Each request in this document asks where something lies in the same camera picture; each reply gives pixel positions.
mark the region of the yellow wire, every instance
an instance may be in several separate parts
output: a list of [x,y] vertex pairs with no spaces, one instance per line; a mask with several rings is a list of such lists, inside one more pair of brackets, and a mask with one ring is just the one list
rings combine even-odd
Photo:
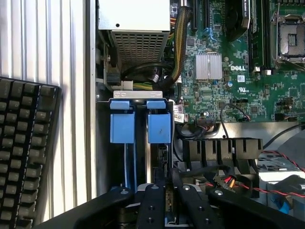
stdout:
[[232,180],[231,184],[230,184],[230,187],[232,188],[235,184],[235,179]]

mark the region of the keyboard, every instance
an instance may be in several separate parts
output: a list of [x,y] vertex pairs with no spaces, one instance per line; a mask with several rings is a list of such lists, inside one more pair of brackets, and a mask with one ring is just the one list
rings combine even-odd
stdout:
[[57,86],[0,77],[0,229],[43,213],[60,101]]

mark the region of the metal grille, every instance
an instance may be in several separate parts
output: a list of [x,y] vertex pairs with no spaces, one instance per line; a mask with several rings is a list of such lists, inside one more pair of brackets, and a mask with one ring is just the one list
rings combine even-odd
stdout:
[[159,61],[169,32],[112,31],[112,38],[124,68],[143,62]]

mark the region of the aluminum panel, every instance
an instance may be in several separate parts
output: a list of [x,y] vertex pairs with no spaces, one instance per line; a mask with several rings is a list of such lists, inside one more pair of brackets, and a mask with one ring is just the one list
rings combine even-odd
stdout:
[[43,221],[96,196],[90,168],[95,142],[88,144],[95,135],[95,111],[88,117],[86,110],[95,109],[95,98],[85,92],[87,83],[94,86],[95,71],[93,80],[86,79],[85,4],[95,10],[94,0],[0,0],[0,75],[63,89]]

